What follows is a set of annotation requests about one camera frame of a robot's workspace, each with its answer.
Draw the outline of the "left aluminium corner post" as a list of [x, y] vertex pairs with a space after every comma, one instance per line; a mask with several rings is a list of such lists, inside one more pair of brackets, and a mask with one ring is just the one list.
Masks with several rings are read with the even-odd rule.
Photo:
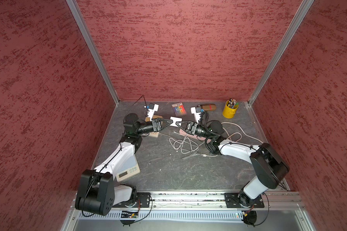
[[69, 9], [73, 15], [73, 18], [76, 21], [76, 24], [77, 24], [85, 42], [86, 42], [87, 47], [89, 48], [89, 51], [90, 51], [96, 65], [98, 67], [98, 70], [99, 70], [99, 72], [100, 72], [100, 74], [101, 74], [101, 76], [102, 76], [102, 78], [106, 84], [106, 87], [107, 87], [110, 95], [113, 98], [115, 105], [118, 105], [120, 102], [120, 99], [119, 99], [117, 92], [116, 92], [116, 90], [112, 84], [112, 81], [109, 77], [108, 71], [107, 71], [107, 69], [106, 69], [106, 67], [102, 61], [102, 58], [101, 58], [101, 56], [97, 50], [97, 47], [96, 47], [96, 45], [92, 39], [92, 36], [91, 36], [89, 29], [87, 27], [87, 24], [86, 24], [86, 22], [82, 16], [82, 13], [81, 13], [80, 8], [77, 4], [77, 1], [66, 0], [66, 3], [67, 3], [67, 5], [68, 5], [68, 7], [69, 7]]

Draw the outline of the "pens in cup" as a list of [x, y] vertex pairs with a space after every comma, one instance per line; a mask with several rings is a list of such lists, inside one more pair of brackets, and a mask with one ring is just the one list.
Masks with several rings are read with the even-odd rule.
[[237, 101], [235, 99], [230, 98], [227, 102], [227, 107], [229, 107], [230, 109], [234, 109], [236, 105]]

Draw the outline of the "small white square box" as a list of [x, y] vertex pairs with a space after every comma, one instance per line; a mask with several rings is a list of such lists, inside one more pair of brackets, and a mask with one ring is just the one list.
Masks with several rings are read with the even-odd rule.
[[172, 124], [170, 125], [172, 127], [178, 127], [176, 125], [176, 122], [181, 122], [182, 121], [182, 118], [174, 117], [174, 116], [171, 116], [170, 119], [173, 121]]

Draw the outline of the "rainbow highlighter pack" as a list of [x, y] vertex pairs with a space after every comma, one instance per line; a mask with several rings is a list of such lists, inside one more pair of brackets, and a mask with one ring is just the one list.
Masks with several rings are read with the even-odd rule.
[[186, 110], [182, 102], [172, 104], [172, 108], [176, 117], [186, 115]]

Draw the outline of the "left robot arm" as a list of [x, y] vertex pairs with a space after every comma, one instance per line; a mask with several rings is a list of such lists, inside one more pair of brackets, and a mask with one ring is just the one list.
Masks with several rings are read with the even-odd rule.
[[123, 121], [124, 133], [116, 150], [102, 164], [81, 174], [75, 208], [82, 213], [105, 216], [119, 203], [135, 204], [136, 188], [115, 186], [114, 181], [123, 165], [139, 149], [143, 135], [160, 132], [171, 124], [171, 119], [155, 118], [146, 122], [135, 113], [128, 114]]

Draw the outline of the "beige wooden-top electronic scale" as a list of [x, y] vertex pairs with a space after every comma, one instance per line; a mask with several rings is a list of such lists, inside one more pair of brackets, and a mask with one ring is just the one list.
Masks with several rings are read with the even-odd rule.
[[[154, 115], [153, 119], [156, 119], [156, 118], [163, 118], [163, 117], [160, 115]], [[157, 125], [157, 123], [153, 121], [152, 122], [152, 129], [150, 129], [149, 137], [158, 138], [158, 136], [159, 136], [158, 128], [159, 128], [159, 126]]]

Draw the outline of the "white grey kitchen scale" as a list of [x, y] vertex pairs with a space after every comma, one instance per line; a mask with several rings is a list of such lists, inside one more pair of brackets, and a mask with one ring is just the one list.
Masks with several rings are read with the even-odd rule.
[[133, 155], [124, 163], [124, 165], [121, 167], [120, 171], [116, 175], [117, 182], [123, 182], [139, 173], [140, 168], [136, 156]]

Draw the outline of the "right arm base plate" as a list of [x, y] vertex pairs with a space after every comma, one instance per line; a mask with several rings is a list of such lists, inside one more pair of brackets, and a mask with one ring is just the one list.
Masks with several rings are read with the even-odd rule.
[[262, 196], [259, 195], [255, 199], [251, 199], [245, 193], [224, 193], [225, 203], [227, 208], [241, 208], [241, 209], [252, 209], [252, 208], [264, 208], [264, 202]]

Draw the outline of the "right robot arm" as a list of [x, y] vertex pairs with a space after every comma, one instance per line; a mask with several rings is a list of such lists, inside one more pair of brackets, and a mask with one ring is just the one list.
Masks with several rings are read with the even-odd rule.
[[220, 121], [178, 121], [175, 123], [186, 134], [205, 138], [207, 149], [214, 155], [234, 157], [252, 165], [255, 177], [238, 194], [236, 201], [243, 208], [250, 208], [257, 198], [269, 189], [276, 189], [290, 170], [286, 161], [268, 143], [243, 144], [226, 138]]

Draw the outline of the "brown plaid pencil case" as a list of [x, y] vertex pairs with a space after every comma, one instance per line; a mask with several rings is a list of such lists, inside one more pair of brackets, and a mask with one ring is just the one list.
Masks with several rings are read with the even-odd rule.
[[203, 111], [214, 111], [216, 110], [216, 105], [215, 104], [202, 104], [200, 105], [201, 109]]

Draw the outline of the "aluminium front rail frame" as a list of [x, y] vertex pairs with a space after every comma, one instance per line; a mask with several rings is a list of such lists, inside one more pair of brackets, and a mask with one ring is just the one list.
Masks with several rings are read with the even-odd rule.
[[139, 218], [124, 225], [121, 208], [84, 217], [72, 209], [63, 231], [315, 231], [298, 192], [267, 191], [256, 203], [254, 226], [241, 208], [228, 207], [226, 191], [152, 191]]

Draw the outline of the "aluminium corner post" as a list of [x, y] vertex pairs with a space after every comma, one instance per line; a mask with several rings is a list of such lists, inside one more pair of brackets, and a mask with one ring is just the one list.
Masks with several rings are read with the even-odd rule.
[[309, 9], [313, 5], [314, 0], [303, 0], [299, 6], [299, 8], [296, 11], [296, 14], [294, 15], [290, 25], [288, 26], [283, 38], [281, 39], [275, 53], [273, 54], [269, 64], [267, 65], [260, 81], [258, 82], [255, 90], [251, 94], [248, 105], [252, 107], [254, 104], [256, 98], [258, 97], [259, 93], [261, 92], [262, 88], [266, 84], [268, 78], [270, 77], [271, 73], [273, 72], [274, 68], [276, 67], [277, 63], [279, 62], [280, 58], [284, 54], [286, 48], [288, 47], [289, 43], [291, 42], [293, 36], [297, 32], [299, 26], [301, 25], [303, 19], [306, 17]]
[[101, 76], [102, 76], [102, 78], [106, 84], [106, 87], [107, 87], [110, 95], [113, 98], [115, 105], [118, 105], [120, 102], [120, 99], [119, 99], [117, 92], [116, 92], [116, 90], [112, 84], [112, 81], [109, 77], [108, 71], [107, 71], [107, 69], [106, 69], [106, 67], [102, 61], [102, 58], [101, 58], [101, 56], [97, 50], [97, 47], [96, 47], [96, 45], [92, 39], [92, 36], [91, 36], [89, 29], [87, 27], [87, 24], [86, 24], [86, 22], [82, 16], [82, 13], [81, 13], [80, 8], [77, 4], [77, 1], [66, 0], [66, 3], [67, 3], [67, 5], [68, 5], [68, 7], [69, 7], [69, 9], [73, 15], [73, 18], [76, 21], [76, 24], [77, 24], [85, 42], [86, 42], [87, 47], [89, 48], [89, 51], [90, 51], [96, 65], [98, 67], [98, 70], [99, 70], [99, 72], [100, 72], [100, 74], [101, 74]]

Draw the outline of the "right aluminium corner post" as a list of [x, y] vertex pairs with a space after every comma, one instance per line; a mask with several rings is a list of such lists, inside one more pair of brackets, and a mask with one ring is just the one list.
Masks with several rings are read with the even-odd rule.
[[281, 39], [275, 53], [273, 54], [269, 64], [267, 65], [260, 81], [258, 82], [255, 90], [251, 94], [248, 105], [252, 107], [254, 104], [256, 98], [258, 97], [259, 93], [261, 92], [262, 88], [266, 84], [268, 78], [270, 77], [271, 73], [273, 72], [274, 68], [276, 67], [277, 63], [279, 62], [280, 58], [284, 54], [286, 48], [288, 47], [289, 43], [291, 42], [293, 36], [297, 32], [299, 26], [301, 25], [303, 19], [306, 17], [309, 9], [313, 5], [314, 0], [303, 0], [299, 6], [299, 8], [296, 11], [296, 14], [294, 15], [290, 25], [288, 26], [283, 38]]

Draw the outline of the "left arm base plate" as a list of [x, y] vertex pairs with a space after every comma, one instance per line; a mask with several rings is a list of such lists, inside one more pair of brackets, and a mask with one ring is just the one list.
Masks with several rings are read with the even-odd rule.
[[150, 193], [132, 193], [128, 201], [117, 203], [113, 208], [127, 208], [127, 209], [139, 209], [139, 208], [149, 208], [150, 206]]

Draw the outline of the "yellow pen cup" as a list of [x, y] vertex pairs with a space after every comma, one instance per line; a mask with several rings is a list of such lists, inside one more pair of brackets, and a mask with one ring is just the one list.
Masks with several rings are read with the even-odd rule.
[[223, 115], [223, 117], [225, 117], [225, 118], [231, 119], [231, 118], [233, 118], [234, 115], [236, 114], [236, 111], [237, 111], [237, 109], [238, 109], [238, 107], [239, 107], [239, 103], [237, 102], [237, 105], [235, 106], [234, 109], [230, 109], [229, 107], [227, 107], [227, 102], [228, 102], [228, 101], [226, 101], [226, 104], [225, 104], [225, 107], [224, 107], [224, 109], [223, 109], [222, 115]]

